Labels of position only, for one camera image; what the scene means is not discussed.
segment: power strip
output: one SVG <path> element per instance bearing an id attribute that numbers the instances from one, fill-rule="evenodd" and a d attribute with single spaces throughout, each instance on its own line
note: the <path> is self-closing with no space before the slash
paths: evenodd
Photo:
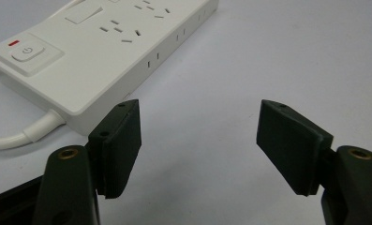
<path id="1" fill-rule="evenodd" d="M 218 0 L 76 0 L 0 43 L 0 81 L 89 134 Z"/>

